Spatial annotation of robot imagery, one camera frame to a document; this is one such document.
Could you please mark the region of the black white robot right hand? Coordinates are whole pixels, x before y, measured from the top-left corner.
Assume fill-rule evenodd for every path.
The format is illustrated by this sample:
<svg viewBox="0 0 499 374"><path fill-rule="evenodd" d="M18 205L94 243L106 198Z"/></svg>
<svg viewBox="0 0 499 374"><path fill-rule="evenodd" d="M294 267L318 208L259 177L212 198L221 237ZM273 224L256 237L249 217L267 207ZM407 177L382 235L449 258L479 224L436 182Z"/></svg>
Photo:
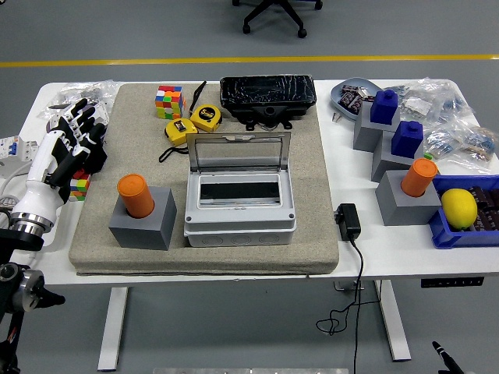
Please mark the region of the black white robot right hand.
<svg viewBox="0 0 499 374"><path fill-rule="evenodd" d="M439 354L441 359L443 360L446 370L439 370L439 373L451 373L451 374L464 374L465 372L461 369L461 367L457 364L457 362L451 357L445 349L436 341L432 342L432 346L435 351Z"/></svg>

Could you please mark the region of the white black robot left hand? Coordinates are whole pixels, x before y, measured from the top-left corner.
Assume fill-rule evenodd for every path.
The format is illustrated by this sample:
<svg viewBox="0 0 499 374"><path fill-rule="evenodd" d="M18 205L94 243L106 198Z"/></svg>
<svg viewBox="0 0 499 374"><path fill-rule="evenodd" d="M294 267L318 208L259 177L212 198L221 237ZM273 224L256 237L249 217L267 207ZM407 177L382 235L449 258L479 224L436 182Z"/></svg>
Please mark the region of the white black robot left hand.
<svg viewBox="0 0 499 374"><path fill-rule="evenodd" d="M108 122L105 105L87 98L50 118L27 175L26 193L12 210L12 224L33 218L46 231L54 225L56 210L68 201L74 174L93 174L103 168Z"/></svg>

